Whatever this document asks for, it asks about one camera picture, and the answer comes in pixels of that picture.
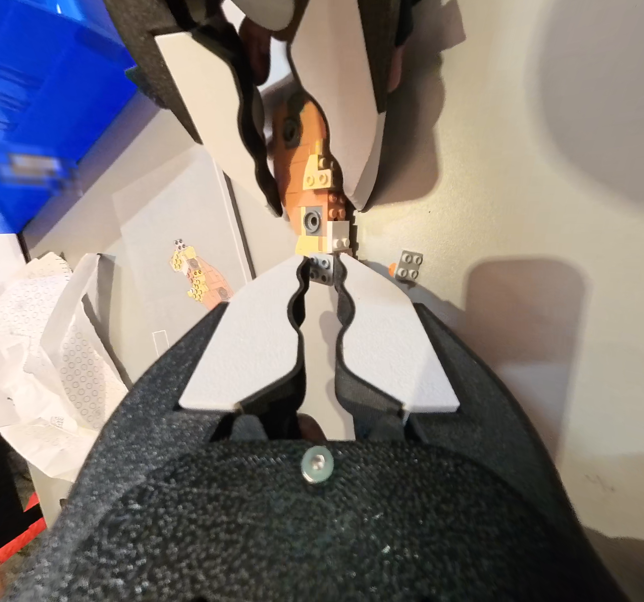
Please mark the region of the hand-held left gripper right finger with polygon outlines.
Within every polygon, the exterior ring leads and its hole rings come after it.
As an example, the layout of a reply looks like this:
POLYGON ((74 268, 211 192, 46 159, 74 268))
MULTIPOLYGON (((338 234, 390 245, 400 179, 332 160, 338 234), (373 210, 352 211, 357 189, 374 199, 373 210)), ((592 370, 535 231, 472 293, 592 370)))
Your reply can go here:
POLYGON ((408 295, 349 255, 334 267, 335 394, 356 419, 454 413, 459 399, 408 295))

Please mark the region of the grey instruction booklet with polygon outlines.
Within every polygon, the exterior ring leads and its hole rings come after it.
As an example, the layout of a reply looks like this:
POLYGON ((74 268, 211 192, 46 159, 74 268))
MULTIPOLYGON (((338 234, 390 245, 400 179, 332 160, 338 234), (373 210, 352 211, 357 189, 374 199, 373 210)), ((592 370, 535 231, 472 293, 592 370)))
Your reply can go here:
POLYGON ((113 196, 142 349, 133 379, 254 278, 227 179, 200 147, 113 196))

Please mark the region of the blue plastic bin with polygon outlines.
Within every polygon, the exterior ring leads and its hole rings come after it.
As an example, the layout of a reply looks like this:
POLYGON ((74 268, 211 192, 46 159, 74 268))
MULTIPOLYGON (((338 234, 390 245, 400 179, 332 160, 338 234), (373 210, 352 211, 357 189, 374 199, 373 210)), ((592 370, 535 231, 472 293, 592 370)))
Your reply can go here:
POLYGON ((56 194, 137 92, 103 0, 1 0, 1 233, 56 194))

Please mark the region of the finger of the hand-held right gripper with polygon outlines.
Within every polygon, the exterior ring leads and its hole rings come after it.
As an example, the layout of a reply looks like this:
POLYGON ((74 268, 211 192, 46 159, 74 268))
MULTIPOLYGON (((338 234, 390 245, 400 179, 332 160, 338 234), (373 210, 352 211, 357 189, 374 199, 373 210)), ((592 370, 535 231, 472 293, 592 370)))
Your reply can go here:
POLYGON ((230 180, 273 215, 283 207, 268 167, 261 98, 235 30, 190 30, 155 37, 198 139, 230 180))
POLYGON ((379 113, 358 0, 309 0, 290 46, 295 72, 328 125, 346 197, 365 210, 379 170, 379 113))

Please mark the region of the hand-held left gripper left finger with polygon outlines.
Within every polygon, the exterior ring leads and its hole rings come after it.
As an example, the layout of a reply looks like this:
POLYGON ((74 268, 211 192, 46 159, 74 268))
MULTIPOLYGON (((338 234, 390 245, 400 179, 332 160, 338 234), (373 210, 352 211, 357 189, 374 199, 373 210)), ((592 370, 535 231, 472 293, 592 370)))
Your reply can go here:
POLYGON ((303 366, 307 258, 292 256, 229 301, 179 405, 235 410, 295 377, 303 366))

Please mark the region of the orange tan brick model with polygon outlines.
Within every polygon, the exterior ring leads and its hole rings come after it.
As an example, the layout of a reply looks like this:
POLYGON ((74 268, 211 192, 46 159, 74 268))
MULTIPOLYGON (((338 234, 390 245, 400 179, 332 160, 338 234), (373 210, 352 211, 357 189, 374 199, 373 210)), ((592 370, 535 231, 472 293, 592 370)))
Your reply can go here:
POLYGON ((326 120, 304 91, 295 91, 272 119, 273 170, 294 234, 296 253, 351 254, 350 203, 330 149, 326 120))

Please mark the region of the torn white paper bag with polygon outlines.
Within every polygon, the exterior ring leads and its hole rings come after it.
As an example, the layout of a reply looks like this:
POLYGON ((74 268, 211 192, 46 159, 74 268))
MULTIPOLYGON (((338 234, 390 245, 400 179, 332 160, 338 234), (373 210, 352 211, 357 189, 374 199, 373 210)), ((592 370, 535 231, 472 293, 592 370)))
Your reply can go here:
POLYGON ((1 290, 1 437, 69 482, 127 393, 83 303, 99 262, 86 254, 72 270, 50 252, 1 290))

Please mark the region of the small pale grey brick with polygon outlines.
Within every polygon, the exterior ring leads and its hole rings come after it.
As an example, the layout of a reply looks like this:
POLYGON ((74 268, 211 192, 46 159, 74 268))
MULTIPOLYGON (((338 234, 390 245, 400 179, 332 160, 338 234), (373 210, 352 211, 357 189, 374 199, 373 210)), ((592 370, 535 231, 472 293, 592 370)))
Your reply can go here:
POLYGON ((311 252, 309 255, 310 281, 326 286, 333 286, 334 262, 335 257, 333 254, 311 252))

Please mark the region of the person's right hand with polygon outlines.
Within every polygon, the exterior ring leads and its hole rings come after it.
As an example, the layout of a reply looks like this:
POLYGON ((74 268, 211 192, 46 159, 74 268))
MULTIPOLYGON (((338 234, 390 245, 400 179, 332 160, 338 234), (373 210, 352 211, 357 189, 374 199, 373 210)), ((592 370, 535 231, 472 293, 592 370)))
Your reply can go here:
POLYGON ((391 55, 390 74, 388 78, 388 93, 392 93, 399 86, 402 72, 405 44, 395 46, 391 55))

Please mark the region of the small dark grey brick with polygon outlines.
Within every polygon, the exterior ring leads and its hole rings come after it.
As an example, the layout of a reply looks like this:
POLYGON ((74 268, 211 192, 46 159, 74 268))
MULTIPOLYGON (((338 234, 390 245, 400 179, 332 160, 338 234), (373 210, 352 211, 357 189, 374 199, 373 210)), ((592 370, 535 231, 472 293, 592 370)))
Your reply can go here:
POLYGON ((400 282, 416 282, 423 260, 424 256, 420 252, 402 250, 395 265, 393 277, 400 282))

